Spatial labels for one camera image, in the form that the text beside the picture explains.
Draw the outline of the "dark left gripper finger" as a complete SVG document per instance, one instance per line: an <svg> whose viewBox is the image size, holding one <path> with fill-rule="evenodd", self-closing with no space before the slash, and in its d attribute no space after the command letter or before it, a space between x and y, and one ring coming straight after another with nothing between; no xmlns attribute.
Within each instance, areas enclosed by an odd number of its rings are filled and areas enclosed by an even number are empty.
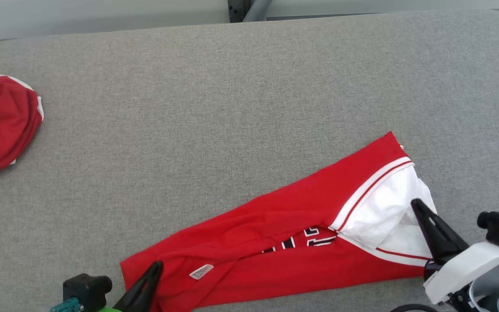
<svg viewBox="0 0 499 312"><path fill-rule="evenodd" d="M120 312L149 312L163 268L162 261L154 261L141 278L113 306L113 309Z"/></svg>

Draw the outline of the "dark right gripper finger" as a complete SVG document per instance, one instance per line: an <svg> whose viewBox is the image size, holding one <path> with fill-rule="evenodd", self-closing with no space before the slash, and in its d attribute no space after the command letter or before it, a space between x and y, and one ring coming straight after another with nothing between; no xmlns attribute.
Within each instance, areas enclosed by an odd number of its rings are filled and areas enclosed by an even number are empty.
<svg viewBox="0 0 499 312"><path fill-rule="evenodd" d="M436 263L447 263L470 247L441 217L420 198L412 199L411 207L422 235Z"/></svg>

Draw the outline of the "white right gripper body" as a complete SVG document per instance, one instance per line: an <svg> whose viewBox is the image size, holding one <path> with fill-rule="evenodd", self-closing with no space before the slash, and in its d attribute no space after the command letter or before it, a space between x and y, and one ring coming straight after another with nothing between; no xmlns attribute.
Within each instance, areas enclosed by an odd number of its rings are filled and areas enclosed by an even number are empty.
<svg viewBox="0 0 499 312"><path fill-rule="evenodd" d="M432 304L446 302L464 286L499 265L499 246L484 241L475 243L449 260L424 282Z"/></svg>

